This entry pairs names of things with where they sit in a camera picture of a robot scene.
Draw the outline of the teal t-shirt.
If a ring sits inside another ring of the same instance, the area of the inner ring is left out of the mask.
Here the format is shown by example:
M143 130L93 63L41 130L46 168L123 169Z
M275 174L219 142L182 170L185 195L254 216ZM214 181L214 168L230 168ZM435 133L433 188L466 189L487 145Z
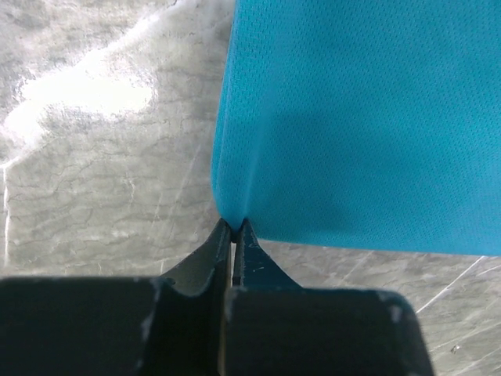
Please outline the teal t-shirt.
M221 217L264 239L500 253L497 1L238 1Z

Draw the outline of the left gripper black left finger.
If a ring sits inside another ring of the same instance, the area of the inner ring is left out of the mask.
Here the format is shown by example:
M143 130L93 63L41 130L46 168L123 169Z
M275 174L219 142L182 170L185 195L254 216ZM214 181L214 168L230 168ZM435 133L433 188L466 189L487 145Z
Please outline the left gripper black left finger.
M227 275L231 236L228 223L219 219L208 238L195 251L161 276L181 295L195 297L203 294L217 275Z

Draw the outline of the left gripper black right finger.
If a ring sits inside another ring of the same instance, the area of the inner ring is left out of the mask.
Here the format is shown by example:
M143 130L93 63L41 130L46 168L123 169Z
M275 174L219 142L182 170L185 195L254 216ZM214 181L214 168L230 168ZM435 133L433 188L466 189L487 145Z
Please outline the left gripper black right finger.
M233 236L236 244L232 285L269 290L301 289L262 249L248 219Z

